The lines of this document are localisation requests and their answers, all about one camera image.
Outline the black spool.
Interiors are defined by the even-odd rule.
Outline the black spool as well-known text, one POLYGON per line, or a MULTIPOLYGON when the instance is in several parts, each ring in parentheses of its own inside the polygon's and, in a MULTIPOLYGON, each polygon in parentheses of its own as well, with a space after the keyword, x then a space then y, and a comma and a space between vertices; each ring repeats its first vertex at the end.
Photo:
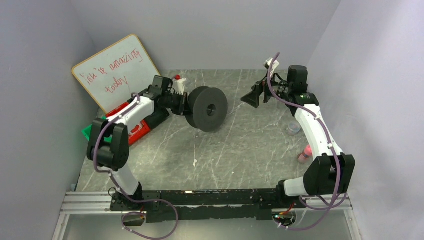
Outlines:
POLYGON ((203 132, 215 132, 224 123, 228 114, 228 100, 222 90, 201 86, 188 95, 191 114, 185 118, 189 125, 203 132))

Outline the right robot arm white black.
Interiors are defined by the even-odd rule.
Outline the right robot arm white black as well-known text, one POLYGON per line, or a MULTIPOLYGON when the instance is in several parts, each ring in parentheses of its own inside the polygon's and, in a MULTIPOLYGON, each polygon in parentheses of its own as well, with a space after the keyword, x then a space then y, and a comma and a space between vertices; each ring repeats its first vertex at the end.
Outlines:
POLYGON ((307 68, 291 65, 286 80, 273 72, 269 76, 270 79, 257 81, 241 101, 258 108, 261 95, 264 103, 273 97, 283 100, 303 129, 314 158, 302 177, 280 182, 284 194, 289 197, 345 194, 356 161, 336 144, 322 117, 318 99, 307 91, 307 68))

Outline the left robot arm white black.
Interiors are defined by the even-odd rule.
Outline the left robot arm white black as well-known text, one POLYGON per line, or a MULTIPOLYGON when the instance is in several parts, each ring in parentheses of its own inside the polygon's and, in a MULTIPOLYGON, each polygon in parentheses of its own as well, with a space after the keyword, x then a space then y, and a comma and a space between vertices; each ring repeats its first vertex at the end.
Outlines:
POLYGON ((116 190, 131 202, 141 203, 144 198, 143 187, 128 165, 130 131, 145 119, 157 120, 162 113, 188 113, 189 85, 190 81, 179 75, 156 75, 148 88, 131 93, 127 106, 91 124, 87 158, 93 162, 94 170, 107 174, 116 190))

